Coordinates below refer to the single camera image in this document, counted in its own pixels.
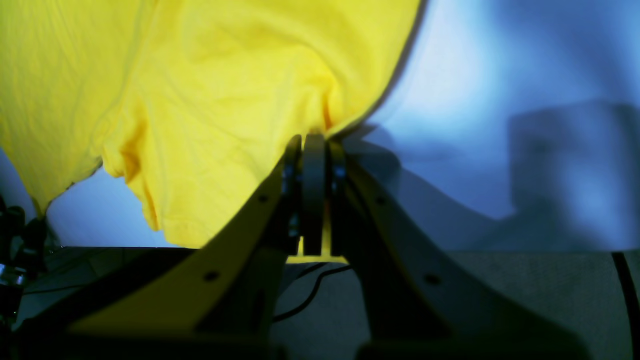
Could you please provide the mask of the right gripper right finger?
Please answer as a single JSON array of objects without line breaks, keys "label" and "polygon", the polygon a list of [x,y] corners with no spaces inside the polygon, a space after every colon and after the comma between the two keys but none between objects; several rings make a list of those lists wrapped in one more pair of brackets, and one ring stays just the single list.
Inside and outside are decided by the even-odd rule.
[{"label": "right gripper right finger", "polygon": [[519,305],[438,249],[342,145],[327,144],[331,253],[359,278],[364,351],[583,351],[573,332]]}]

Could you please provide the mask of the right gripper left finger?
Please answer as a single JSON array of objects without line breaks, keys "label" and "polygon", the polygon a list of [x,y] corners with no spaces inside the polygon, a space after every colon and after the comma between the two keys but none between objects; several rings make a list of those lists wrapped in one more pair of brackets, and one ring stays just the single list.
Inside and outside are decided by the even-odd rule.
[{"label": "right gripper left finger", "polygon": [[303,139],[295,135],[269,176],[204,246],[174,268],[69,327],[99,338],[258,333],[270,323],[284,264],[302,234]]}]

